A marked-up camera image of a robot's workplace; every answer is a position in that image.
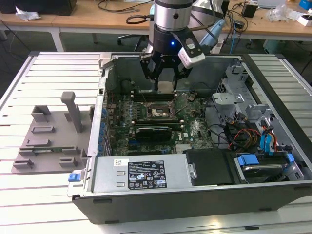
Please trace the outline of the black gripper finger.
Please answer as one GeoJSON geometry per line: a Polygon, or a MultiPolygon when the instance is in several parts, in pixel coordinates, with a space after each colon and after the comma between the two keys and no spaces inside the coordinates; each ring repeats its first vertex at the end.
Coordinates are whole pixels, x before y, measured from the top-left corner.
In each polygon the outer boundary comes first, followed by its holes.
{"type": "Polygon", "coordinates": [[[140,64],[146,79],[154,81],[155,90],[158,90],[158,78],[162,72],[161,55],[140,55],[140,64]]]}
{"type": "Polygon", "coordinates": [[[178,81],[182,78],[187,78],[192,71],[192,68],[185,68],[181,61],[172,61],[172,69],[174,71],[174,90],[176,90],[178,81]]]}

